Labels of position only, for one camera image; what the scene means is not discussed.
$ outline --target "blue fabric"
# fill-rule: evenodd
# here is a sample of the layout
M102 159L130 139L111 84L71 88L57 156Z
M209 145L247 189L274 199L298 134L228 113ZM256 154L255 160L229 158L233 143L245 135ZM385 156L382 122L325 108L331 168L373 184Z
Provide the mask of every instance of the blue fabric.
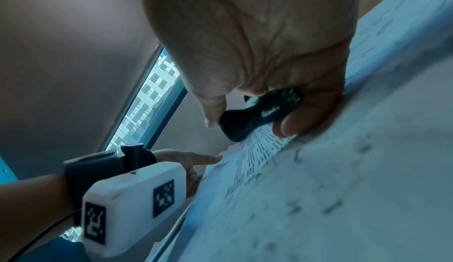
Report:
M61 237L22 255L18 262L90 262L82 243L69 242Z

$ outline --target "white device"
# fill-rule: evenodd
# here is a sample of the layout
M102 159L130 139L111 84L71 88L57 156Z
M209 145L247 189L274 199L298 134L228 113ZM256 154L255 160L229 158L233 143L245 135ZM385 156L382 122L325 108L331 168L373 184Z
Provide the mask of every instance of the white device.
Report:
M96 182L82 204L82 242L101 257L122 254L178 210L186 197L186 171L160 162Z

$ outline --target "brand logo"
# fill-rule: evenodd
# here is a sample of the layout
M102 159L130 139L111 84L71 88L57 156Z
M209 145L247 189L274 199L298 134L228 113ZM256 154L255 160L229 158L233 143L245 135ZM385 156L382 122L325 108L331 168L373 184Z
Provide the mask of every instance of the brand logo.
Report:
M273 107L273 108L270 109L270 110L261 112L261 116L262 116L263 118L265 118L265 117L269 116L270 114L272 114L273 112L278 111L278 110L280 110L280 107L279 107L279 106Z

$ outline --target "black handheld tool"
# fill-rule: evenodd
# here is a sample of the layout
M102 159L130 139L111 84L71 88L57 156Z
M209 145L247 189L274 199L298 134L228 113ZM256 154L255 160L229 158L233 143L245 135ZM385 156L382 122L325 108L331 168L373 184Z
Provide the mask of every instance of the black handheld tool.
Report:
M230 140L241 142L256 128L285 118L302 103L302 99L302 94L296 89L271 91L250 98L242 110L226 111L219 125Z

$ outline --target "paper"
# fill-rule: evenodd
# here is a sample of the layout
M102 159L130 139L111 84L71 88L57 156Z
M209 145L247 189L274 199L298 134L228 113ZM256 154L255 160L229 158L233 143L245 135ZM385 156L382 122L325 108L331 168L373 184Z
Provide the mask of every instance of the paper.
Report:
M327 131L270 160L266 135L225 152L180 261L450 261L452 53L453 0L385 0Z

